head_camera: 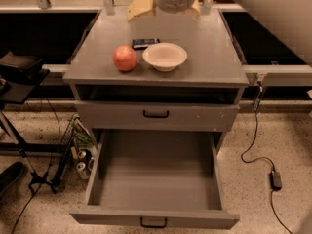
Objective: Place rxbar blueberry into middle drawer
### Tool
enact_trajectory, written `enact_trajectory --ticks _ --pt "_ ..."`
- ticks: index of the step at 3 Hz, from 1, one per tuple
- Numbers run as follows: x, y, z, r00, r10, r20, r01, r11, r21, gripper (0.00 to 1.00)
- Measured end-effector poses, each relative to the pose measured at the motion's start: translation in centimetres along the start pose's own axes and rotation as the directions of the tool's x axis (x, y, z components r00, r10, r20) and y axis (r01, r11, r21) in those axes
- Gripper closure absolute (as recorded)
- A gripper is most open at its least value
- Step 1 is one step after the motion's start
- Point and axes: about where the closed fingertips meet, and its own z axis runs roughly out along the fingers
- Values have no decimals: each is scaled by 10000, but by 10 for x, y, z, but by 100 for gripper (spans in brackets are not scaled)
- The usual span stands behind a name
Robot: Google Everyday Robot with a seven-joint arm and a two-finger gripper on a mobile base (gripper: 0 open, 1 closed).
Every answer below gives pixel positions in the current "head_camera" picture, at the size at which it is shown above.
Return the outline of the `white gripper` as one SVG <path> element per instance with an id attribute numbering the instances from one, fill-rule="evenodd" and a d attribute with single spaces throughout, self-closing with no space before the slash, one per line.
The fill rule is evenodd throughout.
<path id="1" fill-rule="evenodd" d="M 199 2 L 197 0 L 133 0 L 127 8 L 128 21 L 136 20 L 142 16 L 151 16 L 156 6 L 166 13 L 185 13 L 197 19 L 201 15 Z"/>

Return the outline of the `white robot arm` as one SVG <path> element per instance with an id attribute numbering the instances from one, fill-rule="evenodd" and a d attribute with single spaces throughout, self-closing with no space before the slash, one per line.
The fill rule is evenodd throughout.
<path id="1" fill-rule="evenodd" d="M 278 37 L 306 63 L 312 63 L 312 0 L 233 0 Z M 209 10 L 213 0 L 133 0 L 127 17 L 133 20 L 152 15 L 156 9 L 166 13 Z"/>

